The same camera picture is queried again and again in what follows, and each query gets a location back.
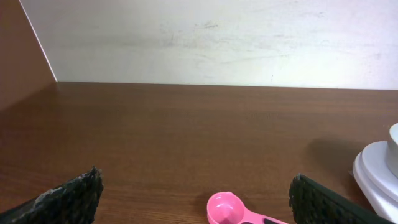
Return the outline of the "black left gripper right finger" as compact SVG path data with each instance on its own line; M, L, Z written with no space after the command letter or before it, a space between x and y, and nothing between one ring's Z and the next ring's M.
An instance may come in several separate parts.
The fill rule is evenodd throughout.
M289 207L296 223L393 224L302 174L291 181Z

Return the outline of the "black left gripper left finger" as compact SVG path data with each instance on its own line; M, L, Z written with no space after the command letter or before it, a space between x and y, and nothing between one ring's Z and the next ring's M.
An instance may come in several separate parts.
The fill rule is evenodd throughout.
M1 224L92 224L104 189L101 170L92 170L1 213Z

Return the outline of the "pink plastic measuring scoop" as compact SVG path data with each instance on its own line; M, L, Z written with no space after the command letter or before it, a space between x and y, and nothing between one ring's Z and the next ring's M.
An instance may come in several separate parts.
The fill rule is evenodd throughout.
M232 192L212 195L206 205L209 224L286 224L278 219L250 211Z

